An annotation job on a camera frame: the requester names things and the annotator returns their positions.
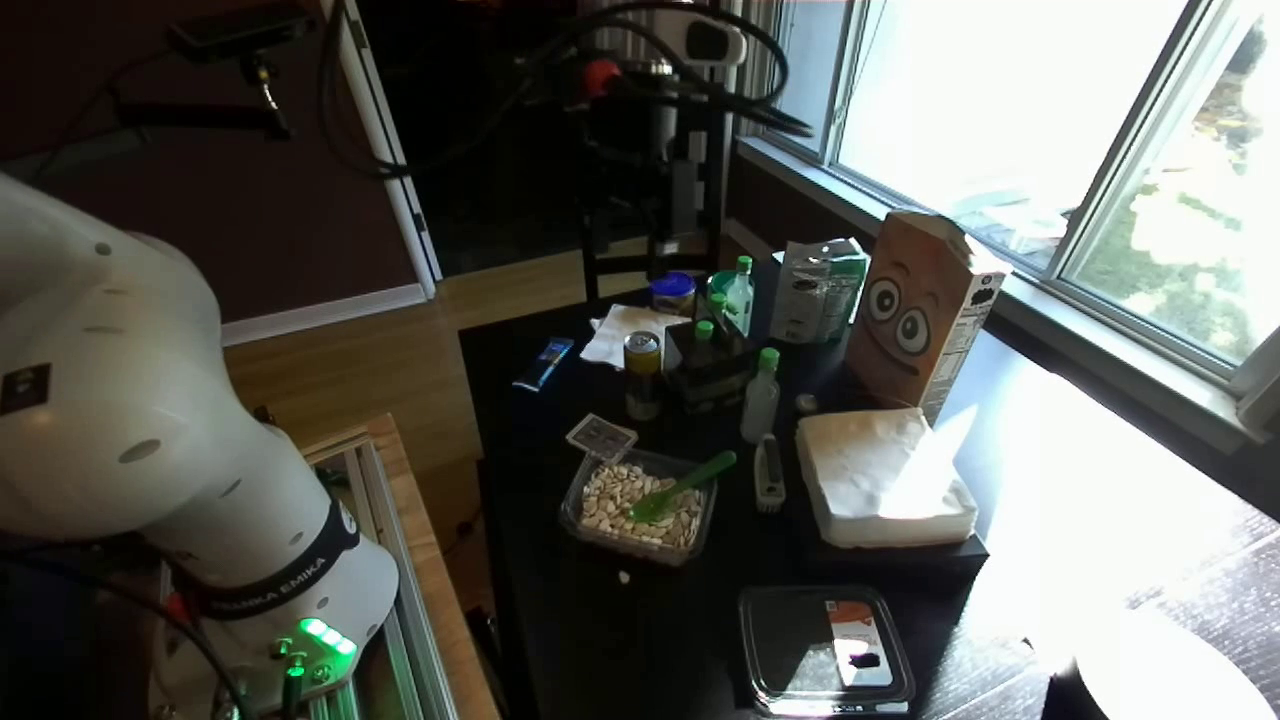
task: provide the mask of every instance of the windowsill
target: windowsill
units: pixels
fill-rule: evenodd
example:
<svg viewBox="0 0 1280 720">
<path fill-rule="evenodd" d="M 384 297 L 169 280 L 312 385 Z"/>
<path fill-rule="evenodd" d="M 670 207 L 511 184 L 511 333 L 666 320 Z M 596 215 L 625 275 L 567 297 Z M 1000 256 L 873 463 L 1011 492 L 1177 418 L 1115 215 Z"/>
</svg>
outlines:
<svg viewBox="0 0 1280 720">
<path fill-rule="evenodd" d="M 856 232 L 878 234 L 887 205 L 844 179 L 807 166 L 803 159 L 772 148 L 769 138 L 743 136 L 740 156 L 769 176 L 792 184 L 802 196 L 817 201 L 834 215 L 850 218 Z M 996 315 L 1017 323 L 1031 345 L 1052 353 L 1052 370 L 1083 385 L 1102 400 L 1119 400 L 1152 410 L 1145 423 L 1152 435 L 1184 445 L 1192 435 L 1206 448 L 1235 451 L 1243 445 L 1263 445 L 1268 431 L 1250 428 L 1235 410 L 1235 397 L 1211 380 L 1150 353 L 1126 333 L 1076 310 L 1052 293 L 1021 280 L 1006 280 Z"/>
</svg>

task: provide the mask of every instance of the cable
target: cable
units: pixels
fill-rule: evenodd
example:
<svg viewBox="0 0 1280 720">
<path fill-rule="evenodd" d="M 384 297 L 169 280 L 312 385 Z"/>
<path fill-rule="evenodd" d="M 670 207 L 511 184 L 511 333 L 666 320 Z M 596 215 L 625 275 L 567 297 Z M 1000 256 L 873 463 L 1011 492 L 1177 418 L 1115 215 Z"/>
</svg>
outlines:
<svg viewBox="0 0 1280 720">
<path fill-rule="evenodd" d="M 625 18 L 627 10 L 689 10 L 689 15 L 710 15 L 710 18 L 726 18 L 740 30 L 749 30 L 756 45 L 763 45 L 763 53 L 772 57 L 776 65 L 776 83 L 763 93 L 763 94 L 740 94 L 740 93 L 726 93 L 722 83 L 705 78 L 671 45 L 666 45 L 651 28 L 638 22 L 638 18 Z M 322 136 L 331 150 L 335 148 L 335 129 L 331 129 L 331 57 L 335 57 L 335 45 L 339 45 L 339 22 L 353 18 L 349 15 L 349 0 L 331 0 L 331 10 L 322 28 L 322 93 L 318 93 L 318 113 L 322 113 Z M 523 59 L 523 70 L 515 78 L 515 88 L 488 113 L 488 120 L 477 123 L 477 133 L 468 133 L 463 138 L 456 138 L 453 148 L 438 150 L 431 159 L 413 159 L 413 165 L 394 165 L 394 159 L 353 159 L 339 150 L 339 159 L 366 176 L 377 176 L 377 179 L 390 179 L 390 176 L 409 176 L 409 171 L 426 171 L 426 166 L 443 166 L 462 156 L 468 156 L 477 142 L 485 142 L 500 123 L 506 114 L 534 93 L 534 78 L 562 59 L 562 53 L 577 46 L 583 34 L 594 30 L 605 30 L 605 28 L 621 28 L 621 30 L 634 30 L 639 34 L 645 45 L 651 45 L 670 65 L 671 70 L 705 93 L 713 104 L 726 104 L 730 113 L 740 113 L 740 114 L 752 114 L 761 123 L 772 123 L 772 129 L 785 129 L 785 133 L 807 133 L 803 120 L 790 114 L 790 113 L 776 113 L 772 98 L 782 98 L 782 93 L 790 88 L 790 57 L 785 46 L 756 22 L 734 15 L 734 10 L 722 10 L 722 9 L 705 9 L 705 2 L 613 2 L 605 10 L 594 10 L 594 15 L 579 15 L 574 18 L 562 34 L 552 34 L 550 45 L 540 45 L 529 59 Z"/>
<path fill-rule="evenodd" d="M 35 159 L 34 176 L 46 176 L 57 166 L 57 159 L 65 156 L 65 148 L 71 142 L 71 136 L 81 133 L 81 123 L 95 113 L 102 98 L 107 98 L 118 93 L 118 83 L 149 65 L 169 59 L 169 46 L 145 53 L 121 69 L 113 69 L 113 76 L 71 113 L 71 120 L 57 133 L 53 150 L 46 159 Z"/>
<path fill-rule="evenodd" d="M 49 570 L 49 577 L 65 577 L 65 579 L 78 579 L 78 584 L 88 584 L 88 588 L 106 588 L 106 593 L 121 596 L 123 602 L 131 602 L 131 606 L 155 613 L 169 626 L 178 626 L 183 639 L 193 639 L 202 649 L 202 655 L 208 659 L 213 675 L 219 678 L 219 689 L 228 691 L 237 710 L 247 714 L 247 699 L 239 696 L 234 671 L 224 666 L 224 659 L 213 651 L 213 643 L 193 622 L 183 622 L 181 614 L 174 614 L 169 606 L 161 606 L 155 601 L 149 601 L 149 596 L 140 596 L 140 593 L 123 588 L 123 584 L 113 584 L 113 579 L 81 570 L 71 563 L 57 563 L 49 555 L 35 555 L 35 550 L 49 550 L 49 547 L 65 550 L 65 547 L 83 547 L 83 543 L 24 543 L 24 547 L 0 550 L 0 563 L 19 563 L 19 569 L 34 569 L 34 570 Z"/>
</svg>

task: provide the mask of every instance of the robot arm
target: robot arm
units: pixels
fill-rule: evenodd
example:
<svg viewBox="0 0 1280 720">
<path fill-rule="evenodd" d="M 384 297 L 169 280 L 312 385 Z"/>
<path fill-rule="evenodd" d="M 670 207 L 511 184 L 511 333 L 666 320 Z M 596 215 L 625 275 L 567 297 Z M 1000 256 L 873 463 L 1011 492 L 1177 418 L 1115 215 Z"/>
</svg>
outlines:
<svg viewBox="0 0 1280 720">
<path fill-rule="evenodd" d="M 326 618 L 353 655 L 395 601 L 395 560 L 312 463 L 234 393 L 219 307 L 169 243 L 123 234 L 0 176 L 0 530 L 140 530 L 183 577 L 208 643 L 257 707 L 280 703 L 280 634 Z M 312 663 L 312 689 L 349 663 Z M 208 714 L 193 649 L 152 696 Z"/>
</svg>

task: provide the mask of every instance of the food container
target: food container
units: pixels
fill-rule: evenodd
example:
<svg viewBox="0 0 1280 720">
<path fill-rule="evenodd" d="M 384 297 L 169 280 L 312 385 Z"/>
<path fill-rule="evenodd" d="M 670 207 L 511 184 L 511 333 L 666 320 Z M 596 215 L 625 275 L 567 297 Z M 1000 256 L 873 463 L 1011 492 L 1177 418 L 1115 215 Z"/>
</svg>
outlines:
<svg viewBox="0 0 1280 720">
<path fill-rule="evenodd" d="M 682 569 L 701 555 L 710 528 L 713 528 L 713 512 L 718 512 L 718 483 L 693 488 L 701 496 L 701 512 L 671 506 L 666 519 L 639 528 L 638 519 L 625 519 L 625 512 L 621 512 L 625 502 L 617 502 L 617 512 L 605 512 L 605 519 L 613 519 L 613 523 L 599 523 L 605 502 L 594 498 L 594 483 L 596 483 L 599 469 L 605 463 L 596 455 L 583 455 L 583 463 L 577 469 L 577 475 L 562 498 L 562 523 L 567 536 L 638 555 L 638 560 L 670 563 L 670 569 Z M 682 481 L 697 463 L 634 448 L 621 460 L 621 469 L 645 469 L 645 475 Z"/>
</svg>

